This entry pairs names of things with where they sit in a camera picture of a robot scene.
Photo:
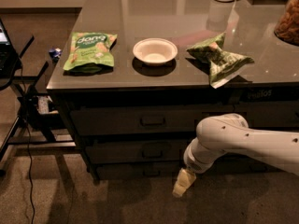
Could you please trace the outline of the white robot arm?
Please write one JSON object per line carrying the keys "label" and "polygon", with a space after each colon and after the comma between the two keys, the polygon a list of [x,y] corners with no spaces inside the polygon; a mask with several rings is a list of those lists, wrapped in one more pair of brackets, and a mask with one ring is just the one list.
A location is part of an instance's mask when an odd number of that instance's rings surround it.
{"label": "white robot arm", "polygon": [[227,153],[248,156],[282,171],[299,175],[299,133],[251,129],[236,113],[202,119],[196,137],[184,151],[173,195],[181,197],[214,161]]}

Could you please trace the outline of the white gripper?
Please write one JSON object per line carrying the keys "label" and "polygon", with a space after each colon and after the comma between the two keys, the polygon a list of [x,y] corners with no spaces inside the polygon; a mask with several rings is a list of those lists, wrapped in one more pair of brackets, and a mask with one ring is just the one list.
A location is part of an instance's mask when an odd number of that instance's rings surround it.
{"label": "white gripper", "polygon": [[182,197],[186,190],[196,180],[196,174],[202,174],[206,171],[205,165],[198,161],[195,157],[185,156],[184,163],[188,169],[182,168],[178,173],[177,181],[173,187],[173,195]]}

